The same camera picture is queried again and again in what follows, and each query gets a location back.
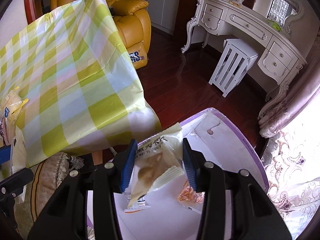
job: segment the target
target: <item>tablecloth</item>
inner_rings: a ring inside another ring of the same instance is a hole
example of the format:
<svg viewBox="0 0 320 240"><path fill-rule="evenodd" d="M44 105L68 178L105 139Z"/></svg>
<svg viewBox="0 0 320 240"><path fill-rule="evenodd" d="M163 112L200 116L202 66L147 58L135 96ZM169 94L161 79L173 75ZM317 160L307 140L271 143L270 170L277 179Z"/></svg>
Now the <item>tablecloth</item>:
<svg viewBox="0 0 320 240"><path fill-rule="evenodd" d="M16 125L28 166L61 150L81 155L161 130L105 0L43 15L0 50L0 98L28 98Z"/></svg>

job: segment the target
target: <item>window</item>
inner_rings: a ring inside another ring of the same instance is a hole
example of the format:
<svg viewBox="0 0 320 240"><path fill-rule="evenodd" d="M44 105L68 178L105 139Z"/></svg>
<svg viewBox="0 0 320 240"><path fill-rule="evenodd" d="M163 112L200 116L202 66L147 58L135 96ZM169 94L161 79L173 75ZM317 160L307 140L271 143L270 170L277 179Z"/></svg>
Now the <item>window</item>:
<svg viewBox="0 0 320 240"><path fill-rule="evenodd" d="M273 0L267 18L279 22L283 27L285 19L295 13L296 6L291 0Z"/></svg>

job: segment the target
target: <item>yellow leather armchair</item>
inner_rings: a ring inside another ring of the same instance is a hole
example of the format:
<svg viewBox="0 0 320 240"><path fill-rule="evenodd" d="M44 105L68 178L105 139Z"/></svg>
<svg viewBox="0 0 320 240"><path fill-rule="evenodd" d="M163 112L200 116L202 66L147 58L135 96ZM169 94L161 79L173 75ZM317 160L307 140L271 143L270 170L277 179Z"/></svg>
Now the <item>yellow leather armchair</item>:
<svg viewBox="0 0 320 240"><path fill-rule="evenodd" d="M51 0L51 10L58 6L76 0ZM114 22L118 28L122 41L129 53L133 49L142 45L145 51L149 51L151 39L151 21L147 10L149 3L144 0L106 0L109 7L114 10ZM134 64L135 68L143 67L147 60L141 60Z"/></svg>

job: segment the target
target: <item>white slatted stool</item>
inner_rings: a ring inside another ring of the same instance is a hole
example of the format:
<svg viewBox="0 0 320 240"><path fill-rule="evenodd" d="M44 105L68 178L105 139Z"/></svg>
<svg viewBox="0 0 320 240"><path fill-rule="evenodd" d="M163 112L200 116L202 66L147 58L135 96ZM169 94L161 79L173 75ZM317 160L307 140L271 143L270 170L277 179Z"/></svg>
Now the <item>white slatted stool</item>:
<svg viewBox="0 0 320 240"><path fill-rule="evenodd" d="M223 92L223 97L226 97L243 79L259 55L241 39L227 39L223 47L209 84L215 84Z"/></svg>

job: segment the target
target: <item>wooden floor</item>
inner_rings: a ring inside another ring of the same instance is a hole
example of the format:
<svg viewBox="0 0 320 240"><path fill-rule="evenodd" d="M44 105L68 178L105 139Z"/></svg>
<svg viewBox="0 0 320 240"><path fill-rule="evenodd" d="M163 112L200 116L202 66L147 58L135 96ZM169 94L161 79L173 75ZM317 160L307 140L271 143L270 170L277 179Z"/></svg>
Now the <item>wooden floor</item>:
<svg viewBox="0 0 320 240"><path fill-rule="evenodd" d="M182 54L169 35L153 29L148 64L137 70L145 99L158 115L163 129L214 107L241 130L261 157L266 140L259 135L257 118L265 102L245 80L226 98L215 85L209 85L219 58L219 54L201 47ZM114 148L118 152L126 149L125 146ZM104 150L104 162L110 158L111 152Z"/></svg>

